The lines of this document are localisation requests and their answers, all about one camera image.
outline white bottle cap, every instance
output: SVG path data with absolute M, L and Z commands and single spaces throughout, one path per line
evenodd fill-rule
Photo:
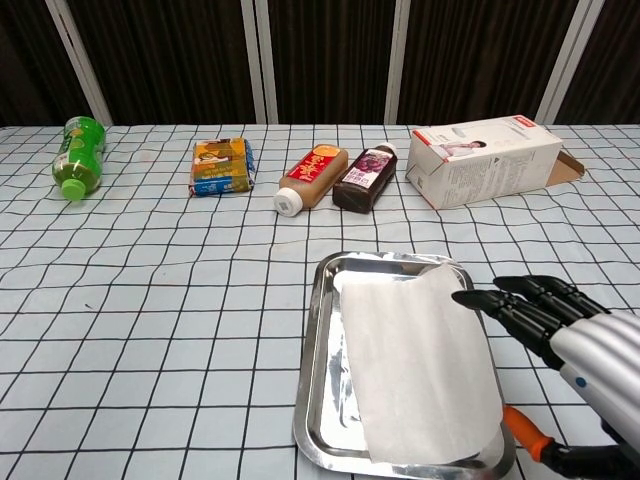
M 293 188 L 284 187 L 273 197 L 273 205 L 280 215 L 293 217 L 302 210 L 302 197 Z
M 398 156 L 398 150 L 396 149 L 396 146 L 393 143 L 389 143 L 389 142 L 382 142 L 378 144 L 379 147 L 387 147 L 388 149 L 390 149 L 393 154 L 397 157 Z

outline dark red bottle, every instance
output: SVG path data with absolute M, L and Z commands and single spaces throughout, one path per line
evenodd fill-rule
M 333 203 L 356 213 L 369 213 L 394 173 L 396 147 L 381 143 L 365 149 L 333 186 Z

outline bottle cap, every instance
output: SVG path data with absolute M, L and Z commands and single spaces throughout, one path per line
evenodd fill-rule
M 302 210 L 302 197 L 293 188 L 284 187 L 273 197 L 273 205 L 280 215 L 293 217 Z
M 69 178 L 62 182 L 62 196 L 72 202 L 82 200 L 86 191 L 87 187 L 84 183 L 75 178 Z
M 398 156 L 398 150 L 396 149 L 396 146 L 393 143 L 389 143 L 389 142 L 382 142 L 378 144 L 379 147 L 387 147 L 389 150 L 391 150 L 393 152 L 393 154 L 397 157 Z

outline snack package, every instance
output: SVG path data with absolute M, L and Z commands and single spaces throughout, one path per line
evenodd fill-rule
M 243 138 L 202 141 L 193 148 L 191 195 L 248 192 L 254 177 L 253 152 Z

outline table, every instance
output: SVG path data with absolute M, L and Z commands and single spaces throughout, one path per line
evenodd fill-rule
M 362 480 L 311 465 L 291 435 L 314 270 L 336 251 L 448 255 L 479 287 L 556 275 L 640 308 L 640 126 L 549 127 L 581 181 L 440 212 L 402 174 L 410 128 L 112 127 L 102 187 L 77 204 L 50 175 L 60 127 L 0 130 L 0 477 Z M 194 141 L 236 135 L 259 159 L 254 190 L 188 198 Z M 330 197 L 272 210 L 313 144 L 380 141 L 400 173 L 373 214 Z M 556 372 L 486 326 L 508 403 L 563 442 L 610 442 Z M 507 478 L 554 477 L 519 449 Z

